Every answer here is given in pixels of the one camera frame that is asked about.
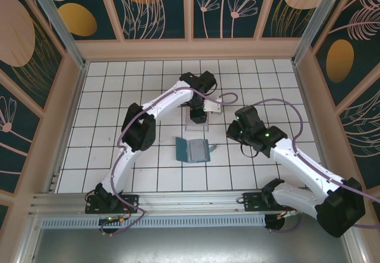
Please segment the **teal leather card holder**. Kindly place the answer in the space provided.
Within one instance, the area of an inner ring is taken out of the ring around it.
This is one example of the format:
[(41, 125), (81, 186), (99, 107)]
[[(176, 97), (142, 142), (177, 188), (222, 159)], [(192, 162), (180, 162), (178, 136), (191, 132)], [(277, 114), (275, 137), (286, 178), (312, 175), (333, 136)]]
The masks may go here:
[(184, 163), (201, 163), (211, 161), (210, 154), (217, 148), (205, 139), (186, 140), (176, 137), (176, 160)]

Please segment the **grey metal sheet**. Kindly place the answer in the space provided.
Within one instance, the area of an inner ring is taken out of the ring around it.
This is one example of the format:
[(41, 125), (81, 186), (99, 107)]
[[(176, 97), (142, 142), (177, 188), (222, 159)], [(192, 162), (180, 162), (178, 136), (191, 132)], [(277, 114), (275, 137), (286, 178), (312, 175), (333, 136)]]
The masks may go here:
[(42, 230), (21, 263), (367, 263), (344, 238), (313, 223), (292, 233), (262, 227)]

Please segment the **wiring board with green light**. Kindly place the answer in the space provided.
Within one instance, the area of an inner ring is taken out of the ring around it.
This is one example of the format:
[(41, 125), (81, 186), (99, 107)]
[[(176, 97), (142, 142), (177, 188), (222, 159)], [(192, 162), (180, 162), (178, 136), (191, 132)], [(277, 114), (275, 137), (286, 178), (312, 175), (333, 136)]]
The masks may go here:
[(99, 226), (120, 226), (126, 223), (131, 218), (130, 215), (113, 216), (113, 217), (100, 217)]

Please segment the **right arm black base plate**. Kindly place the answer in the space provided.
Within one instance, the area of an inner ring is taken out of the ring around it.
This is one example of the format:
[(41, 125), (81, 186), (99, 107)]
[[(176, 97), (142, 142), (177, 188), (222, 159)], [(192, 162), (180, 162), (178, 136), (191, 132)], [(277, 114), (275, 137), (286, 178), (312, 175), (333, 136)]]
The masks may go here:
[(283, 212), (292, 210), (286, 205), (267, 204), (263, 199), (260, 192), (247, 192), (243, 193), (243, 206), (246, 212)]

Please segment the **aluminium frame rail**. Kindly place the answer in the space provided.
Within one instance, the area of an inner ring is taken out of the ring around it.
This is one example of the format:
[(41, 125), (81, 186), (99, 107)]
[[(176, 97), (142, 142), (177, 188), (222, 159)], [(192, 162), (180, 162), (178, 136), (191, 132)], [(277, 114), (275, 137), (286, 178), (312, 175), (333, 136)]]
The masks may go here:
[[(138, 206), (146, 216), (198, 216), (243, 214), (237, 202), (243, 191), (139, 192)], [(46, 217), (85, 216), (85, 193), (36, 194), (27, 211)]]

